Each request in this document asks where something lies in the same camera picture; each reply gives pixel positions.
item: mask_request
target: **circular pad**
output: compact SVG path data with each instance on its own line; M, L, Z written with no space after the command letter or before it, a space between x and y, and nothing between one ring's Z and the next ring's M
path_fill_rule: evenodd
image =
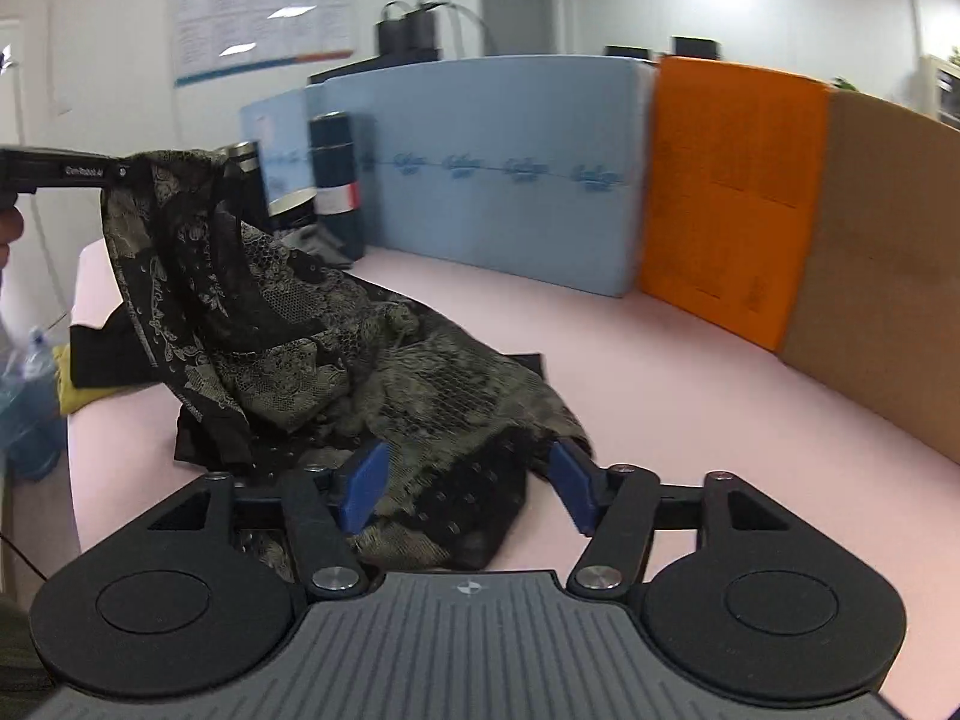
M114 536L42 586L31 633L51 674L145 700L209 690L258 666L293 622L286 584L203 532L146 533Z
M654 644L714 691L753 704L828 704L877 688L904 640L904 606L826 539L738 533L657 574L641 617Z
M796 637L829 623L837 614L837 597L805 574L758 571L727 587L727 610L755 631Z
M210 588L179 571L145 571L108 584L97 610L128 634L169 634L189 625L210 605Z

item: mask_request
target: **metal screw cap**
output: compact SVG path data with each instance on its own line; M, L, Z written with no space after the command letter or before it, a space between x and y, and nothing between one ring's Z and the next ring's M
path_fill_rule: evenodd
M331 565L329 568L321 568L319 571L314 572L311 580L313 584L321 590L340 592L357 586L357 583L360 581L360 575L352 568L344 568L342 565Z
M588 590L613 590L620 586L623 575L608 565L588 565L577 571L577 584Z

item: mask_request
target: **pink table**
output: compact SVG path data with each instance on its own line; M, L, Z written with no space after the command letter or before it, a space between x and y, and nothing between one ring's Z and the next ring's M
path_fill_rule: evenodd
M750 343L634 293L615 300L515 276L375 250L358 276L410 295L503 352L544 353L546 372L587 428L601 464L634 463L698 485L728 469L886 576L909 630L884 686L913 720L960 704L960 466ZM99 326L120 295L104 242L80 255L73 321ZM163 386L70 418L80 547L196 477L172 461L179 402ZM547 485L493 564L554 568L584 548ZM658 536L650 571L693 548Z

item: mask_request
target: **logo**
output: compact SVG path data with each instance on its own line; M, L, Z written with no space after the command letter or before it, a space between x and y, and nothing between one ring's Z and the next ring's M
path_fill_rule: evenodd
M484 166L482 159L470 159L469 154L450 154L443 161L443 169L451 178L469 178Z
M546 175L547 166L541 162L534 162L530 157L526 159L508 159L503 166L515 184L532 184L538 181L541 175Z
M464 595L476 595L478 592L486 590L486 587L483 587L483 584L479 584L478 581L471 579L462 584L458 584L457 589Z
M414 175L414 173L418 173L419 169L424 165L426 165L426 159L416 156L416 154L410 151L398 153L394 157L394 167L400 171L401 175Z
M581 184L587 191L611 191L623 183L623 176L614 170L604 170L603 165L597 165L593 170L588 170L586 165L578 165L573 169L570 180Z
M83 178L103 178L104 172L99 167L64 167L64 175L78 175Z

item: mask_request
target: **yellow cloth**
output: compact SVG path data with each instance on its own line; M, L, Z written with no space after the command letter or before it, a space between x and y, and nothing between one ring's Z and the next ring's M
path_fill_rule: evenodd
M54 347L54 359L56 360L56 393L61 402L61 414L63 416L69 413L78 412L86 404L100 400L102 397L126 391L128 386L90 386L86 389L79 389L73 386L70 379L70 344Z

